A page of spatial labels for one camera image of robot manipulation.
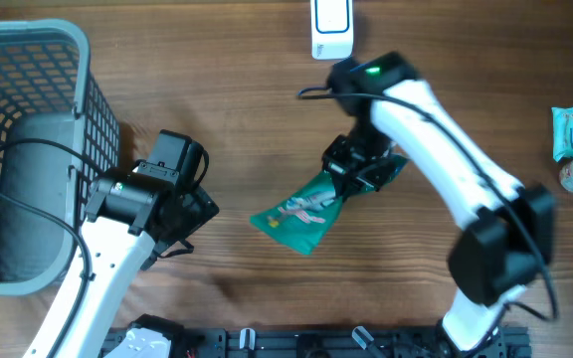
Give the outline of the pale green wipes packet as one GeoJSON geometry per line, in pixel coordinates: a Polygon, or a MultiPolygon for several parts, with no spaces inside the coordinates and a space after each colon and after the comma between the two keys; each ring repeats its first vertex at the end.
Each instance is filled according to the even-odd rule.
{"type": "Polygon", "coordinates": [[[573,158],[573,107],[552,107],[553,150],[556,162],[573,158]]]}

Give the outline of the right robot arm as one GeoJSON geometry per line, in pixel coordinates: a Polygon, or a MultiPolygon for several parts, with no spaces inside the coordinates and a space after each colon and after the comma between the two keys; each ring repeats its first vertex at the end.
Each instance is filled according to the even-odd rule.
{"type": "Polygon", "coordinates": [[[458,290],[441,321],[453,353],[471,357],[485,348],[537,278],[548,292],[549,318],[557,319],[549,271],[555,200],[544,186],[526,188],[495,164],[396,52],[368,63],[347,58],[334,64],[325,89],[348,115],[406,152],[461,230],[448,257],[458,290]]]}

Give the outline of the green 3M gloves packet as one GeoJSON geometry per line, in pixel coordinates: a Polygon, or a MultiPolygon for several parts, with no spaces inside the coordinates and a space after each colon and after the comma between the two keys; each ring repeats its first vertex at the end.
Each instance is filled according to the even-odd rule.
{"type": "MultiPolygon", "coordinates": [[[[407,163],[408,159],[399,155],[399,173],[407,163]]],[[[288,198],[252,216],[250,222],[276,242],[309,255],[335,224],[348,199],[336,197],[330,175],[322,169],[288,198]]]]}

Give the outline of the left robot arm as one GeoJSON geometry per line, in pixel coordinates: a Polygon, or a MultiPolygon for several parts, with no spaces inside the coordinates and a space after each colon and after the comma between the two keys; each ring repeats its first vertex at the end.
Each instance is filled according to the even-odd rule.
{"type": "Polygon", "coordinates": [[[27,356],[100,353],[137,274],[159,259],[192,253],[189,237],[218,214],[200,186],[208,167],[198,141],[162,130],[147,159],[97,176],[80,246],[27,356]]]}

